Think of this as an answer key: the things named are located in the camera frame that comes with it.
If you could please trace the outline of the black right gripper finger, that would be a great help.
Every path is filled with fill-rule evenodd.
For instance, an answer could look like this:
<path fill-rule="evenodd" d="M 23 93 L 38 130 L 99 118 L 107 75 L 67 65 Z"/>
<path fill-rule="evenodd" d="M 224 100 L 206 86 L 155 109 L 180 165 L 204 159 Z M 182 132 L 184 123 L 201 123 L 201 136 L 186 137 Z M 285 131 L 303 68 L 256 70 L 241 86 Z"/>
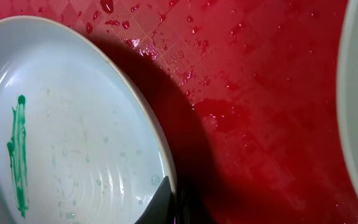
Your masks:
<path fill-rule="evenodd" d="M 162 180 L 147 208 L 135 224 L 175 224 L 173 195 L 168 176 Z"/>

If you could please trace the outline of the white plate green smear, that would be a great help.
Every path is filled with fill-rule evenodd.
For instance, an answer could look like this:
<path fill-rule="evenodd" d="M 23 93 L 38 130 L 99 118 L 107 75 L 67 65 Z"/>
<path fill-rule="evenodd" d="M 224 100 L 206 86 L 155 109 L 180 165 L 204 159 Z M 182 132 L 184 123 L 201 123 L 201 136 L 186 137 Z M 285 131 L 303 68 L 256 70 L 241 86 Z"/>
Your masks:
<path fill-rule="evenodd" d="M 170 148 L 140 91 L 88 39 L 33 16 L 0 20 L 0 223 L 135 223 Z"/>

